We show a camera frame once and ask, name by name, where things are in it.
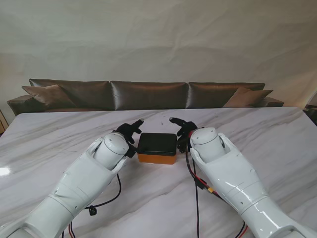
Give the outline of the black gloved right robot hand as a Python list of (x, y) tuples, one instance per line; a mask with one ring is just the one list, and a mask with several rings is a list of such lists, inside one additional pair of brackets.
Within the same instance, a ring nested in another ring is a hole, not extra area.
[(193, 132), (197, 129), (199, 129), (195, 123), (192, 121), (185, 121), (183, 119), (170, 117), (169, 121), (173, 124), (176, 124), (180, 127), (179, 131), (177, 132), (177, 144), (183, 144), (187, 143), (187, 141), (190, 139)]

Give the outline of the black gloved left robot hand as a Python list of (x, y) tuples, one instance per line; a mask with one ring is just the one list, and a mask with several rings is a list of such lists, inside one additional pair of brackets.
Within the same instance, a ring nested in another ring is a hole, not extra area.
[(114, 132), (120, 133), (123, 135), (125, 140), (130, 143), (134, 144), (135, 141), (133, 139), (133, 134), (141, 134), (142, 131), (140, 130), (140, 126), (144, 123), (144, 119), (139, 119), (133, 124), (124, 123), (121, 126), (119, 126)]

